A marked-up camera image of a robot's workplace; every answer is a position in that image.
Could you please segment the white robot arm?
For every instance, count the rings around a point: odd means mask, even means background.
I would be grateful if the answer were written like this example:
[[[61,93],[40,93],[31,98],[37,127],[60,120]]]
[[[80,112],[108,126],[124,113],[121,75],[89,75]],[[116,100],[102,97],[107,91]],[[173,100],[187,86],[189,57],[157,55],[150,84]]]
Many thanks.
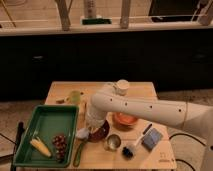
[[[213,171],[213,106],[120,96],[112,83],[106,83],[90,97],[86,122],[101,127],[109,112],[129,114],[205,139],[200,171]]]

